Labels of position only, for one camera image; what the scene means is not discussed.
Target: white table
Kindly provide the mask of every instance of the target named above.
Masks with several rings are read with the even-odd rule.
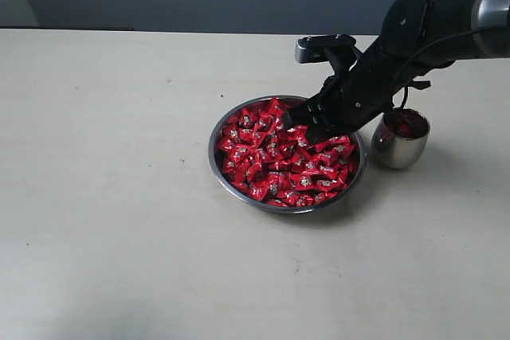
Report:
[[[510,61],[411,93],[412,170],[277,216],[206,144],[245,100],[319,90],[296,38],[0,31],[1,339],[509,338]]]

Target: robotic arm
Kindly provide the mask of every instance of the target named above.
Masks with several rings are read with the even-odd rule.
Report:
[[[284,125],[308,126],[311,142],[349,134],[391,111],[402,88],[430,86],[415,77],[457,60],[498,57],[510,57],[510,0],[397,0],[364,53],[348,35],[297,42],[298,62],[329,61],[334,75],[289,109]]]

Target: metal cup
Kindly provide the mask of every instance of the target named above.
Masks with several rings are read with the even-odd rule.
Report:
[[[408,130],[405,136],[399,135],[396,121],[405,121]],[[421,113],[408,108],[395,108],[381,118],[375,129],[372,153],[391,169],[406,169],[422,155],[429,132],[429,121]]]

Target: black cable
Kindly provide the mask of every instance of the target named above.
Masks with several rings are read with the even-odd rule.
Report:
[[[454,38],[457,38],[457,37],[476,35],[477,33],[482,33],[482,32],[485,32],[485,31],[491,31],[491,30],[494,30],[494,29],[508,29],[508,28],[510,28],[510,27],[508,27],[507,25],[493,25],[492,27],[480,27],[480,28],[471,29],[470,31],[466,31],[466,32],[456,33],[454,35],[443,37],[441,39],[437,39],[436,41],[431,42],[430,44],[426,45],[422,49],[418,50],[408,61],[406,61],[404,63],[404,65],[402,67],[400,67],[400,69],[398,70],[397,74],[395,75],[395,77],[391,81],[390,89],[394,88],[395,84],[397,83],[398,78],[402,75],[402,73],[404,72],[404,69],[406,69],[407,65],[409,65],[414,59],[416,59],[416,57],[420,56],[422,53],[424,53],[430,47],[432,47],[432,46],[434,46],[436,44],[442,43],[443,41],[448,41],[450,39],[454,39]],[[408,97],[409,97],[409,87],[405,86],[404,87],[404,97],[402,99],[402,103],[400,105],[400,109],[403,109],[406,106],[406,102],[407,102],[407,98]]]

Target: stainless steel bowl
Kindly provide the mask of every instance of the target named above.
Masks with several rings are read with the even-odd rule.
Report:
[[[265,211],[269,211],[271,213],[279,213],[279,214],[299,214],[299,213],[309,213],[311,211],[320,210],[328,205],[331,205],[335,202],[337,202],[339,199],[345,197],[351,190],[353,190],[356,185],[358,185],[359,181],[361,180],[363,173],[365,171],[365,167],[367,166],[367,152],[365,151],[365,146],[363,144],[363,140],[361,139],[361,136],[359,133],[354,133],[350,135],[352,142],[356,145],[355,153],[359,156],[359,168],[358,173],[354,176],[354,178],[351,180],[351,183],[349,186],[345,189],[339,192],[334,198],[325,201],[323,203],[319,203],[318,205],[312,205],[312,206],[305,206],[305,207],[281,207],[281,206],[273,206],[273,205],[266,205],[265,203],[255,201],[254,199],[244,195],[243,193],[237,191],[233,186],[229,184],[229,182],[223,177],[222,170],[221,170],[221,164],[223,163],[224,154],[216,150],[216,144],[218,140],[222,137],[222,128],[225,125],[226,120],[237,111],[240,111],[244,107],[248,106],[256,106],[259,103],[262,103],[264,101],[270,100],[273,97],[276,97],[279,100],[285,101],[287,104],[290,105],[297,105],[304,100],[306,100],[303,97],[299,96],[266,96],[266,97],[259,97],[254,100],[246,101],[245,103],[235,107],[231,111],[229,111],[226,115],[223,116],[222,119],[219,120],[219,122],[216,124],[216,127],[214,127],[212,134],[210,135],[209,140],[209,163],[210,167],[213,170],[214,175],[216,178],[220,181],[220,183],[227,189],[229,193],[234,195],[235,197],[239,198],[243,202],[246,202],[252,206],[258,207],[259,209],[263,209]]]

